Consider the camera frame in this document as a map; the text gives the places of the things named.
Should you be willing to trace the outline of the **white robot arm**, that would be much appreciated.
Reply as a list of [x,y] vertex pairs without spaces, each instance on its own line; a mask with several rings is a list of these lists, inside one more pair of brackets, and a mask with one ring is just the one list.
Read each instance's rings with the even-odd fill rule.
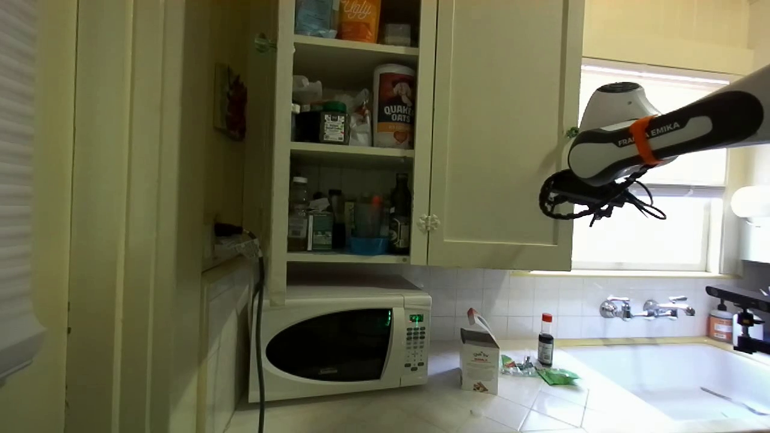
[[770,67],[670,112],[638,81],[612,81],[591,96],[568,169],[588,186],[609,186],[682,153],[768,139]]

